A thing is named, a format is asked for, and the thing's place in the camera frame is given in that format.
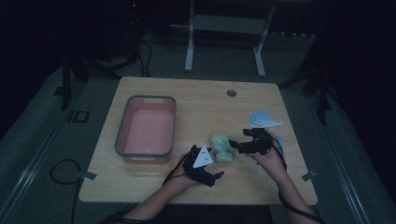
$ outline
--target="white triangle paper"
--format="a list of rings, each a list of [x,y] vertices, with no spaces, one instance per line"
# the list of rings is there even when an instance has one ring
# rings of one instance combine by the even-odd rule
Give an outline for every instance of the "white triangle paper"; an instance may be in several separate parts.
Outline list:
[[[212,158],[210,157],[209,151],[207,150],[206,146],[201,147],[201,151],[198,154],[197,159],[195,160],[193,168],[198,168],[202,166],[206,166],[213,162]]]

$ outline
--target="forearm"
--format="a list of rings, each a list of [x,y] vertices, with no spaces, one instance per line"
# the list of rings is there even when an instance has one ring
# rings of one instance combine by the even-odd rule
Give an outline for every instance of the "forearm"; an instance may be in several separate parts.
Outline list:
[[[174,188],[172,185],[165,184],[124,217],[135,220],[151,220],[155,218],[173,198],[184,190],[185,189],[178,189]]]
[[[301,196],[300,192],[295,187],[294,183],[290,179],[288,175],[282,177],[281,180],[277,180],[276,184],[278,186],[279,194],[283,197],[283,199],[292,207],[306,212],[308,214],[314,215],[312,210],[306,204],[305,200]],[[314,220],[311,220],[307,217],[299,215],[286,209],[288,220],[290,224],[293,223],[317,223]]]

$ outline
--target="round hole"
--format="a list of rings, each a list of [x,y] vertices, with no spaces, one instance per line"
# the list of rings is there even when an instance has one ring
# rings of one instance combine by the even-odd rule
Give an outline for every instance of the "round hole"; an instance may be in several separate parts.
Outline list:
[[[231,96],[231,97],[235,97],[236,96],[236,91],[234,90],[227,90],[227,95]]]

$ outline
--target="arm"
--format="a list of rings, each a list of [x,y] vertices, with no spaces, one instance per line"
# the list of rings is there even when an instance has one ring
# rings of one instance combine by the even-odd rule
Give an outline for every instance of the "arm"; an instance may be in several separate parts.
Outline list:
[[[173,176],[181,176],[169,179],[160,189],[155,191],[150,197],[124,217],[135,220],[151,220],[155,218],[166,204],[177,195],[180,195],[189,187],[198,184],[198,182],[183,174],[183,166],[177,167]]]
[[[294,208],[300,211],[306,212],[308,214],[314,215],[309,206],[304,201],[300,192],[295,187],[290,176],[286,172],[283,166],[282,160],[279,158],[276,149],[271,148],[267,154],[249,154],[253,160],[255,160],[262,169],[276,182],[280,195],[285,199],[285,201]],[[289,209],[286,210],[288,215],[289,223],[317,223],[307,217],[296,214]]]

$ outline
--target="gray carpet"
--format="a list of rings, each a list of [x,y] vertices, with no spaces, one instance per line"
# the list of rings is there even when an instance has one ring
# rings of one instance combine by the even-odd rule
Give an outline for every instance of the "gray carpet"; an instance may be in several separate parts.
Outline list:
[[[303,36],[286,38],[270,35],[262,54],[267,77],[261,78],[257,77],[250,47],[214,46],[208,44],[209,41],[198,41],[192,72],[185,73],[186,36],[177,35],[169,43],[158,42],[154,37],[146,38],[152,48],[148,68],[152,77],[276,84],[295,75],[313,40]],[[142,46],[141,51],[143,59],[147,60],[149,49]],[[140,64],[136,64],[119,73],[138,77],[141,75],[139,67]],[[322,126],[315,114],[317,96],[305,97],[302,94],[305,82],[295,83],[281,93],[307,167],[318,174],[313,178],[318,195],[318,204],[315,206],[318,213],[327,223],[393,223],[396,220],[395,206],[381,185],[344,111],[329,97],[332,110],[326,114],[328,124]],[[16,197],[18,200],[12,206],[14,209],[2,223],[70,223],[76,185],[54,183],[50,179],[50,168],[60,160],[73,159],[81,165],[82,170],[87,169],[118,81],[94,76],[87,84],[74,81],[73,102],[64,112],[60,111],[61,98],[52,95],[59,85],[60,71],[49,77],[1,142],[2,215],[7,210],[4,205],[12,204],[6,202],[10,195],[15,195],[12,190],[23,170],[42,148],[43,142],[48,143],[47,152],[41,154],[42,163],[34,179],[29,182],[30,188]],[[88,122],[67,122],[72,110],[89,111]],[[334,151],[343,164],[341,173],[333,159]],[[70,164],[60,168],[59,177],[72,179],[76,172]],[[350,185],[344,184],[345,176]],[[357,213],[356,204],[349,200],[350,186],[355,190],[362,212]],[[123,203],[78,202],[76,223],[97,223],[125,206]],[[287,223],[281,206],[270,208],[274,223]]]

